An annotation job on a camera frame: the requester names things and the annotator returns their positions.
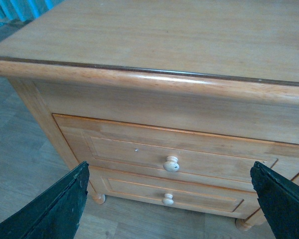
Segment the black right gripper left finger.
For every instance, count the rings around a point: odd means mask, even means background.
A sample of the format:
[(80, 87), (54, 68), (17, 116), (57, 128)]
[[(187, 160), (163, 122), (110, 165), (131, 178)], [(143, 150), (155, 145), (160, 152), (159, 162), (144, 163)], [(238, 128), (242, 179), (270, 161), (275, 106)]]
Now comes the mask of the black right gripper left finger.
[(21, 210), (0, 223), (0, 239), (72, 239), (87, 196), (89, 168), (82, 162)]

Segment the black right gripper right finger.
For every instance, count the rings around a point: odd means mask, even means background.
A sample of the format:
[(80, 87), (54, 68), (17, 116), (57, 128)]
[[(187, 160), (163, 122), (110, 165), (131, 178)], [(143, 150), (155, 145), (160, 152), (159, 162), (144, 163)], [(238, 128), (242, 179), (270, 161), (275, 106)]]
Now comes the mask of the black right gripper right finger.
[(299, 186), (260, 162), (250, 175), (275, 238), (299, 239)]

